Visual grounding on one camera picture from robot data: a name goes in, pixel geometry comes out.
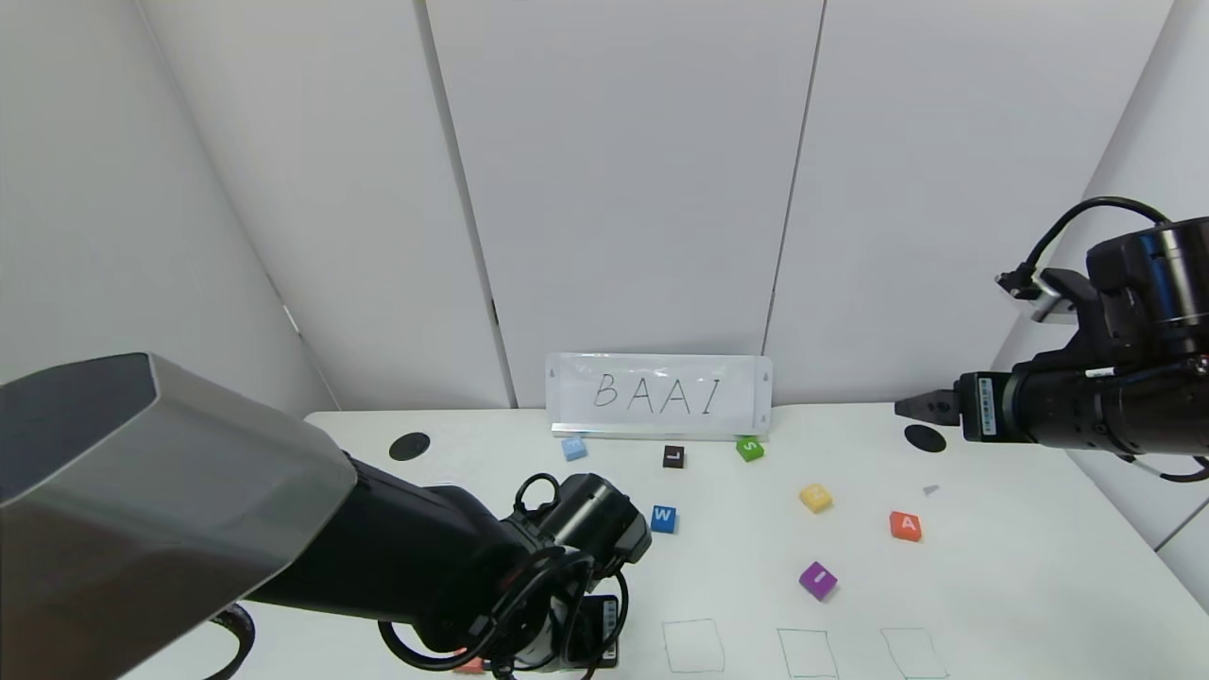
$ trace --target white wall panel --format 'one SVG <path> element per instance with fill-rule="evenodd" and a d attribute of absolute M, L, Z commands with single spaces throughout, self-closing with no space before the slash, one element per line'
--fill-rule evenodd
<path fill-rule="evenodd" d="M 0 382 L 152 351 L 334 408 L 133 0 L 0 2 Z"/>
<path fill-rule="evenodd" d="M 990 365 L 991 278 L 1083 195 L 1170 6 L 829 2 L 767 353 L 776 403 Z"/>
<path fill-rule="evenodd" d="M 520 405 L 551 351 L 759 353 L 821 7 L 429 2 Z"/>
<path fill-rule="evenodd" d="M 411 0 L 143 4 L 345 408 L 507 407 Z"/>
<path fill-rule="evenodd" d="M 1209 214 L 1209 192 L 1204 189 L 1209 183 L 1204 161 L 1209 157 L 1207 77 L 1209 2 L 1176 0 L 1087 195 L 1138 198 L 1172 219 Z M 1086 271 L 1088 248 L 1146 226 L 1132 213 L 1097 208 L 1066 229 L 1052 248 L 1049 265 Z M 1070 327 L 1018 321 L 996 368 L 1006 370 L 1037 352 L 1062 347 L 1071 332 Z M 1097 451 L 1072 456 L 1151 546 L 1157 546 L 1209 496 L 1209 483 L 1172 484 Z M 1194 462 L 1175 456 L 1152 456 L 1147 462 L 1175 473 L 1199 469 Z M 1209 528 L 1207 521 L 1201 524 Z M 1204 592 L 1199 597 L 1207 604 L 1209 569 L 1202 566 L 1202 571 Z"/>

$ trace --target sign board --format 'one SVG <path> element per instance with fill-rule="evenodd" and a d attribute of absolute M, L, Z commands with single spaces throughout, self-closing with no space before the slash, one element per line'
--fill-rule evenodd
<path fill-rule="evenodd" d="M 727 355 L 574 355 L 545 361 L 555 434 L 730 439 L 768 433 L 773 361 Z"/>

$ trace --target purple letter block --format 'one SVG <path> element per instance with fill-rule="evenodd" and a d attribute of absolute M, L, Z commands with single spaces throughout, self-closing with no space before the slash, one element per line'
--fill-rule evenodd
<path fill-rule="evenodd" d="M 817 561 L 803 571 L 802 577 L 798 578 L 798 583 L 802 583 L 803 588 L 810 590 L 810 594 L 818 601 L 822 601 L 827 597 L 827 593 L 831 593 L 837 581 L 835 576 L 823 569 L 823 565 Z"/>

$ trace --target drawn square outline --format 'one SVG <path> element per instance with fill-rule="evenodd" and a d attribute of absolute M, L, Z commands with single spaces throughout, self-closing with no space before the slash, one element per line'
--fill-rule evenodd
<path fill-rule="evenodd" d="M 893 632 L 922 633 L 924 636 L 927 638 L 927 646 L 932 652 L 932 662 L 937 668 L 939 668 L 941 674 L 909 675 L 907 670 L 903 670 L 902 663 L 898 661 L 898 657 L 895 656 L 895 647 L 890 644 L 891 635 L 886 634 Z M 936 642 L 932 641 L 932 633 L 930 633 L 926 628 L 883 628 L 881 638 L 886 641 L 886 651 L 890 653 L 890 661 L 895 662 L 895 668 L 898 669 L 898 674 L 903 676 L 903 680 L 944 680 L 949 676 L 948 667 L 944 665 L 944 662 L 941 659 L 941 655 L 936 652 Z"/>
<path fill-rule="evenodd" d="M 831 661 L 831 669 L 832 669 L 832 672 L 831 673 L 809 673 L 809 674 L 808 673 L 799 673 L 799 674 L 796 674 L 794 673 L 794 668 L 793 668 L 796 664 L 793 664 L 793 663 L 789 662 L 789 656 L 791 656 L 789 655 L 789 650 L 786 647 L 786 644 L 785 644 L 786 642 L 786 640 L 785 640 L 785 638 L 786 638 L 785 634 L 786 633 L 815 633 L 815 634 L 821 634 L 823 636 L 823 647 L 827 649 L 827 659 Z M 781 642 L 781 655 L 785 657 L 785 670 L 786 670 L 786 673 L 788 673 L 789 678 L 834 678 L 835 680 L 839 680 L 839 664 L 835 663 L 835 652 L 833 652 L 832 649 L 831 649 L 831 636 L 827 634 L 826 630 L 812 630 L 812 629 L 809 629 L 809 628 L 777 628 L 776 629 L 776 636 L 777 636 L 777 639 Z"/>
<path fill-rule="evenodd" d="M 710 630 L 713 633 L 713 641 L 717 644 L 717 649 L 718 649 L 717 668 L 713 668 L 715 664 L 711 663 L 708 668 L 699 668 L 699 669 L 694 669 L 694 670 L 677 670 L 676 669 L 677 664 L 672 663 L 672 645 L 670 645 L 669 640 L 667 640 L 667 627 L 669 626 L 682 626 L 682 624 L 687 624 L 687 623 L 699 623 L 699 624 L 702 624 L 702 627 L 704 627 L 704 624 L 708 624 Z M 663 633 L 664 633 L 664 651 L 666 652 L 666 656 L 667 656 L 667 669 L 671 670 L 672 673 L 677 673 L 677 674 L 721 673 L 721 672 L 723 672 L 723 670 L 727 669 L 727 650 L 722 646 L 722 635 L 718 634 L 718 623 L 715 620 L 712 620 L 712 618 L 690 618 L 688 621 L 665 621 L 664 624 L 663 624 Z"/>

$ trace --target black circular hole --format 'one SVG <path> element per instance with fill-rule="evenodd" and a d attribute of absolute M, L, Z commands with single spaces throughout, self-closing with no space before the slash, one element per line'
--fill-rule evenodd
<path fill-rule="evenodd" d="M 943 434 L 926 425 L 908 425 L 903 434 L 912 446 L 930 454 L 939 454 L 948 445 Z"/>
<path fill-rule="evenodd" d="M 433 440 L 423 432 L 410 432 L 391 444 L 391 457 L 397 461 L 410 461 L 428 450 Z"/>

